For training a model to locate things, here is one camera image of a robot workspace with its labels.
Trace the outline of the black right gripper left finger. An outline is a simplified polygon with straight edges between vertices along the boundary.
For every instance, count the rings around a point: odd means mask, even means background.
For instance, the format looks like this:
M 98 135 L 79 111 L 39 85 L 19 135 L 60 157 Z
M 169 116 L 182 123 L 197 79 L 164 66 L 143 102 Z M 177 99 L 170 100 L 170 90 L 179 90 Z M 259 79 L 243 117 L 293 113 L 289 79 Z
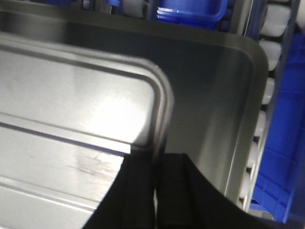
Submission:
M 125 156 L 111 188 L 83 228 L 153 229 L 153 178 L 149 156 Z

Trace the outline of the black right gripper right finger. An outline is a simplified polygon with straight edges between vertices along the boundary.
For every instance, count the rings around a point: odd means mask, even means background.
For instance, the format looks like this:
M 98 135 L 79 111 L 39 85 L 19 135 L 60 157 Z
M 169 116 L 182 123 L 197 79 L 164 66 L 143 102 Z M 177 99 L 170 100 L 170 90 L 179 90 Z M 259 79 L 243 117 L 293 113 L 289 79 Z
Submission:
M 282 223 L 252 216 L 222 195 L 187 154 L 158 159 L 157 228 L 282 229 Z

